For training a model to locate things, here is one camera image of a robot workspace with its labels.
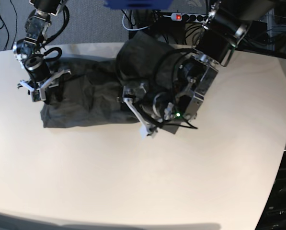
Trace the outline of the robot arm image right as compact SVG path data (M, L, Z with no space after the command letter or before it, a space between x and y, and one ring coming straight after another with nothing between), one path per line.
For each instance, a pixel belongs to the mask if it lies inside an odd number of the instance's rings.
M205 93L226 66L251 23L276 0L215 0L192 48L173 48L146 33L128 40L115 59L62 58L52 64L70 73L41 110L45 128L140 123L151 135L191 128Z

